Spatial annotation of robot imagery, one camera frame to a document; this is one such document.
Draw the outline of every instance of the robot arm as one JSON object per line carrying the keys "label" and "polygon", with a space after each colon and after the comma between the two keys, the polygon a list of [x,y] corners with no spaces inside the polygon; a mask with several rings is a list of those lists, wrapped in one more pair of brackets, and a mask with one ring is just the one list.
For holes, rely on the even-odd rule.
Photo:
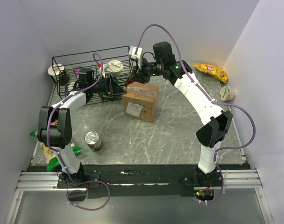
{"label": "robot arm", "polygon": [[[90,68],[81,68],[79,71],[79,89],[83,90],[93,83],[93,71]],[[71,147],[71,115],[73,115],[78,108],[88,103],[93,93],[97,92],[104,92],[108,96],[126,93],[111,77],[102,77],[93,88],[86,91],[72,91],[59,103],[52,106],[43,106],[40,109],[37,138],[40,142],[47,145],[48,120],[53,109],[57,108],[51,120],[50,146],[54,149],[54,153],[61,164],[63,174],[66,175],[66,169],[68,167],[71,177],[76,182],[82,182],[84,180],[84,172],[83,166],[77,160]]]}
{"label": "robot arm", "polygon": [[138,49],[136,55],[135,50],[136,47],[131,47],[129,56],[132,60],[137,61],[137,68],[126,83],[148,83],[150,77],[163,76],[184,94],[197,111],[204,125],[196,132],[196,136],[201,143],[201,156],[198,167],[205,174],[211,173],[216,168],[213,161],[214,153],[220,147],[225,134],[228,132],[232,113],[223,111],[221,107],[212,103],[214,99],[210,101],[206,97],[207,93],[199,84],[192,69],[183,61],[186,70],[189,72],[188,75],[194,80],[194,83],[191,82],[180,62],[176,62],[169,43],[161,42],[153,45],[155,62],[148,62],[146,58],[142,58],[141,48]]}

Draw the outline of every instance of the white bracket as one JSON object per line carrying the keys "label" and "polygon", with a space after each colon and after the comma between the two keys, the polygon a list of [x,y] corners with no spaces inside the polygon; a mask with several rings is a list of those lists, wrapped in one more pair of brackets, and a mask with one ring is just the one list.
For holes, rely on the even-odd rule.
{"label": "white bracket", "polygon": [[133,59],[137,62],[139,69],[141,69],[142,68],[142,60],[143,60],[143,58],[142,58],[143,52],[142,52],[142,48],[138,48],[137,54],[135,54],[136,49],[137,49],[137,47],[132,46],[129,49],[128,55],[131,59]]}
{"label": "white bracket", "polygon": [[103,73],[102,73],[103,78],[106,78],[105,70],[106,70],[107,67],[108,67],[108,64],[107,64],[107,63],[106,63],[106,64],[103,64]]}

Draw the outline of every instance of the can lid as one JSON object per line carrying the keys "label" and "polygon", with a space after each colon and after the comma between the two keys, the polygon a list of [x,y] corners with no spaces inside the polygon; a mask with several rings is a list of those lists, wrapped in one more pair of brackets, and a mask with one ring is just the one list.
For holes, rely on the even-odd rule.
{"label": "can lid", "polygon": [[85,142],[87,144],[95,144],[99,141],[99,134],[95,131],[88,132],[85,136]]}

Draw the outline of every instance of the snack bag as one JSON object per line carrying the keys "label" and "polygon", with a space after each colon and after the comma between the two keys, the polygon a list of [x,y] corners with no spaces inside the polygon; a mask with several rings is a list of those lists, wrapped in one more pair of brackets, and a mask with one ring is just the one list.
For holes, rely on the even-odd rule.
{"label": "snack bag", "polygon": [[194,67],[199,71],[210,74],[212,77],[226,83],[228,80],[226,72],[216,66],[210,64],[194,64]]}

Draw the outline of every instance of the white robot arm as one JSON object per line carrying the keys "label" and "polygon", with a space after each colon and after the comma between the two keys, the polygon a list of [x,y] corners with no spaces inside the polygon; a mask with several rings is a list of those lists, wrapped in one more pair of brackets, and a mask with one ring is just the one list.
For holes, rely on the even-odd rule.
{"label": "white robot arm", "polygon": [[127,84],[135,81],[148,83],[150,77],[163,76],[179,89],[195,108],[204,125],[197,131],[197,138],[201,143],[198,167],[205,174],[214,171],[216,168],[214,154],[228,131],[232,120],[231,112],[224,112],[221,107],[213,104],[214,99],[207,98],[208,94],[186,62],[183,61],[188,74],[182,69],[181,63],[175,61],[169,43],[161,42],[153,45],[155,62],[148,62],[146,58],[142,58],[141,48],[137,50],[137,53],[136,47],[130,49],[129,56],[137,62],[137,68],[127,80]]}
{"label": "white robot arm", "polygon": [[[81,92],[76,95],[76,91],[71,92],[69,95],[74,95],[69,100],[67,100],[65,103],[62,104],[61,100],[59,103],[52,105],[52,108],[55,108],[58,104],[62,104],[59,108],[68,108],[70,110],[70,115],[72,116],[74,112],[78,110],[81,106],[84,106],[86,104],[86,94]],[[64,148],[60,147],[53,147],[56,151],[56,157],[58,157],[58,153],[61,155],[61,160],[64,161],[66,166],[68,167],[68,170],[71,174],[77,173],[80,168],[80,161],[76,158],[71,143],[69,142],[68,145],[66,145]],[[60,162],[60,165],[62,167],[62,171],[66,173],[65,167],[62,164],[62,161],[58,159]]]}

